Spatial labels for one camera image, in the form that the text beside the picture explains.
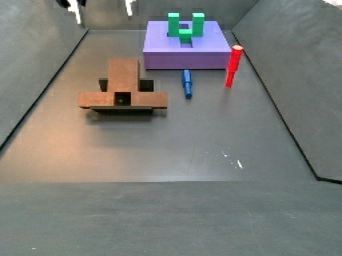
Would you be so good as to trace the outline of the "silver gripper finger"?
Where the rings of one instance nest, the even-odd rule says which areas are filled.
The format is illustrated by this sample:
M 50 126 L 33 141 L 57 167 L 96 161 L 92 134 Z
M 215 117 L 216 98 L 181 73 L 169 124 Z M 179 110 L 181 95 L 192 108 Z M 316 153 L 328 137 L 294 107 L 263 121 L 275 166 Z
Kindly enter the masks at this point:
M 81 23 L 81 12 L 80 12 L 80 4 L 77 0 L 66 0 L 69 3 L 69 6 L 66 7 L 66 10 L 75 14 L 76 23 Z
M 125 11 L 127 11 L 127 15 L 128 16 L 132 16 L 132 3 L 135 2 L 136 0 L 124 0 L 124 3 L 125 3 Z

